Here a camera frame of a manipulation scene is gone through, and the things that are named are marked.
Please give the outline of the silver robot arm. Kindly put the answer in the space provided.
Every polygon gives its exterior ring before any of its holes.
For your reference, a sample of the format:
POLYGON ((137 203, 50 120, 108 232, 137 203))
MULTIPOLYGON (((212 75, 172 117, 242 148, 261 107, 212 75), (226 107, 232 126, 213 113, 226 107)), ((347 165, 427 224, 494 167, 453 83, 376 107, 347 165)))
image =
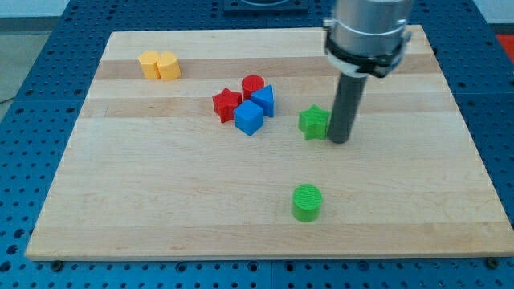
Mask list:
POLYGON ((328 61, 348 77, 387 76, 410 41, 412 6, 411 0, 336 0, 323 21, 328 61))

